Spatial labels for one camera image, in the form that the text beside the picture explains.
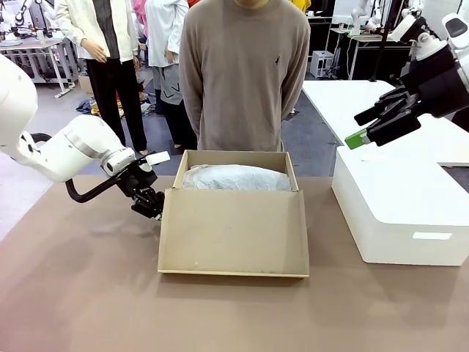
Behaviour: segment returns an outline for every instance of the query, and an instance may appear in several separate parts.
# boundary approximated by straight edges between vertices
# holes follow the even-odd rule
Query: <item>black pole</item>
[[[381,40],[380,50],[378,51],[378,58],[376,59],[376,65],[374,66],[373,76],[369,79],[371,82],[376,82],[376,76],[380,69],[381,59],[383,58],[384,47],[388,41],[389,31],[392,26],[392,19],[395,15],[399,15],[398,12],[401,8],[399,0],[392,0],[389,8],[388,18],[386,19],[386,25],[384,26],[383,39]]]

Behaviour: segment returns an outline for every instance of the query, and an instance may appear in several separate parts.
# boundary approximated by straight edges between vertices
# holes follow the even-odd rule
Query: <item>white shirt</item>
[[[94,59],[80,46],[84,38],[97,43],[104,49],[106,56],[110,57],[106,39],[96,19],[93,0],[57,0],[55,9],[57,25],[65,36],[77,45],[78,57]],[[120,61],[132,60],[138,52],[139,44],[133,28],[129,2],[112,0],[111,9]]]
[[[145,4],[148,27],[148,63],[150,66],[166,67],[164,57],[168,50],[176,53],[173,64],[179,63],[179,47],[185,15],[189,11],[187,0],[148,0]]]

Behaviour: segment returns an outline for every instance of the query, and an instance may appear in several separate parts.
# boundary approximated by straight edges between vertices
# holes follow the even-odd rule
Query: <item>plastic wrapped item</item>
[[[184,174],[183,188],[291,191],[288,175],[246,165],[198,165]]]

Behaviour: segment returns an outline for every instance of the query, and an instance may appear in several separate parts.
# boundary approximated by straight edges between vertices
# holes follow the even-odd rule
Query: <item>cardboard box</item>
[[[88,94],[93,94],[93,88],[91,87],[91,82],[89,81],[88,76],[79,75],[78,83],[80,84],[80,89]]]
[[[185,172],[203,164],[284,172],[293,191],[181,188]],[[309,277],[303,192],[289,154],[186,151],[166,190],[158,272]]]

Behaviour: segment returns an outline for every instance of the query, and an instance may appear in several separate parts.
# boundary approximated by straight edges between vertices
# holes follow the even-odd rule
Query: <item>man in brown sweater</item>
[[[288,0],[202,0],[185,18],[180,76],[200,150],[280,151],[301,92],[306,16]]]

